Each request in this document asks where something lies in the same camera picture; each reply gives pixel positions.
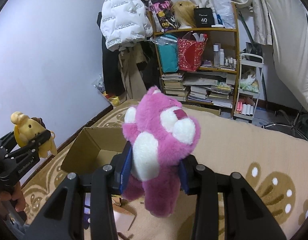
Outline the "left hand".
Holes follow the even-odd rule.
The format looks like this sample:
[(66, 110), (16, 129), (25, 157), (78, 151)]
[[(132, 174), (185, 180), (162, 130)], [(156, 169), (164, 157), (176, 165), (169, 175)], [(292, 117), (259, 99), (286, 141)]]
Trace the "left hand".
[(9, 192), (6, 192), (6, 191), (0, 192), (0, 216), (1, 217), (6, 217), (6, 215), (9, 214), (8, 210), (4, 207), (2, 202), (6, 202), (6, 201), (10, 201), (10, 200), (16, 202), (15, 210), (17, 212), (21, 212), (25, 209), (26, 201), (25, 201), (25, 198), (23, 196), (23, 192), (21, 190), (21, 184), (20, 184), (19, 181), (14, 186), (12, 194), (10, 194)]

